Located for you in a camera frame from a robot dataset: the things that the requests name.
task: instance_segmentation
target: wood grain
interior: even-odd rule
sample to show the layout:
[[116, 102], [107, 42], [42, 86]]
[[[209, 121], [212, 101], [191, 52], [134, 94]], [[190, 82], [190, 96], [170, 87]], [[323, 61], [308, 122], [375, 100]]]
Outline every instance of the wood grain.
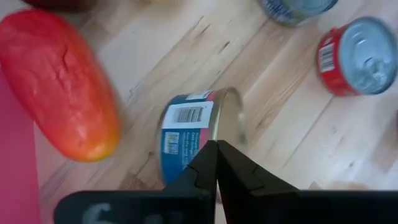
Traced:
[[[365, 15], [398, 29], [395, 0], [339, 1], [299, 28], [272, 22], [254, 0], [102, 0], [63, 15], [108, 73], [124, 137], [113, 157], [92, 164], [68, 161], [38, 137], [44, 223], [74, 191], [161, 189], [154, 150], [163, 107], [177, 94], [226, 86], [243, 96], [248, 156], [280, 178], [300, 189], [398, 189], [397, 85], [337, 98], [314, 66], [321, 36]], [[225, 222], [220, 206], [216, 219]]]

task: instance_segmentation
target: orange vegetable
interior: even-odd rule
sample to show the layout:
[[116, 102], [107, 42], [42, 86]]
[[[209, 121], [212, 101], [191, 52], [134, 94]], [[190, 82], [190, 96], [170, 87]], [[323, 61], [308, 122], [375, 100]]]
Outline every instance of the orange vegetable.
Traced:
[[40, 9], [0, 22], [0, 68], [49, 141], [76, 161], [98, 161], [119, 142], [111, 86], [79, 33]]

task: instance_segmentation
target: red label tin can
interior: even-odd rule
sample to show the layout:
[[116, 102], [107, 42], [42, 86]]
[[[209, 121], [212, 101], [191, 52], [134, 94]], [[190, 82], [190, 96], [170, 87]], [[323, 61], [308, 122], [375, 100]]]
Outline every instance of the red label tin can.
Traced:
[[332, 29], [320, 41], [317, 70], [336, 96], [386, 91], [397, 74], [396, 37], [379, 19], [362, 17]]

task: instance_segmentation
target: wooden floor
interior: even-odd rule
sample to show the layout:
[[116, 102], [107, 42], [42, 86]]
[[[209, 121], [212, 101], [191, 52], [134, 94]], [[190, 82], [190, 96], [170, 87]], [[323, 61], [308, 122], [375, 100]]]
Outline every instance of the wooden floor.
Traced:
[[104, 0], [89, 14], [64, 15], [108, 72], [124, 137], [113, 157], [84, 164], [37, 135], [44, 223], [77, 190], [161, 189], [155, 130], [166, 102], [226, 86], [244, 99], [248, 156], [281, 179], [300, 189], [398, 189], [398, 86], [333, 97], [314, 67], [320, 37], [365, 15], [398, 29], [396, 0], [342, 0], [299, 28], [273, 23], [255, 0]]

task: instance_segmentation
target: tin can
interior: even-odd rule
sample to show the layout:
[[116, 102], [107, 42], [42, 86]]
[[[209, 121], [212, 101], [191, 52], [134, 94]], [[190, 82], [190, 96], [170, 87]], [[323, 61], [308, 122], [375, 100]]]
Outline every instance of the tin can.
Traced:
[[208, 140], [225, 140], [245, 151], [245, 130], [243, 104], [235, 88], [176, 96], [165, 107], [157, 130], [164, 183], [173, 182]]
[[262, 0], [267, 15], [286, 26], [301, 26], [331, 9], [338, 0]]
[[332, 29], [317, 50], [317, 70], [336, 96], [374, 95], [397, 76], [396, 36], [380, 19], [362, 17]]

